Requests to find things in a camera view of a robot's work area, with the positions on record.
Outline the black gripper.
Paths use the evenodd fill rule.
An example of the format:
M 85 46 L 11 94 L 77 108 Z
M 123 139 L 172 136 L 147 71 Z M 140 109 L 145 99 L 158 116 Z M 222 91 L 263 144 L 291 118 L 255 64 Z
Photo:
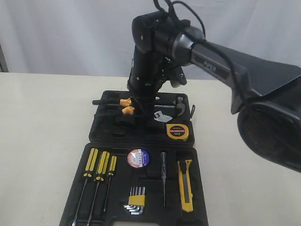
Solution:
M 161 53 L 143 53 L 135 46 L 127 88 L 132 96 L 131 106 L 135 108 L 134 115 L 139 127 L 145 127 L 147 117 L 153 115 L 157 92 L 168 80 L 164 72 L 165 64 L 165 57 Z

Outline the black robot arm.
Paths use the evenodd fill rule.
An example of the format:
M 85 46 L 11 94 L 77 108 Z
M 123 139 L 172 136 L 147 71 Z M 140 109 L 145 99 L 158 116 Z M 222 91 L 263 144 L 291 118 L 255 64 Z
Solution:
M 245 144 L 258 156 L 301 170 L 301 69 L 208 42 L 189 20 L 156 11 L 132 21 L 135 43 L 127 82 L 143 113 L 165 81 L 186 84 L 195 65 L 231 89 L 231 113 Z

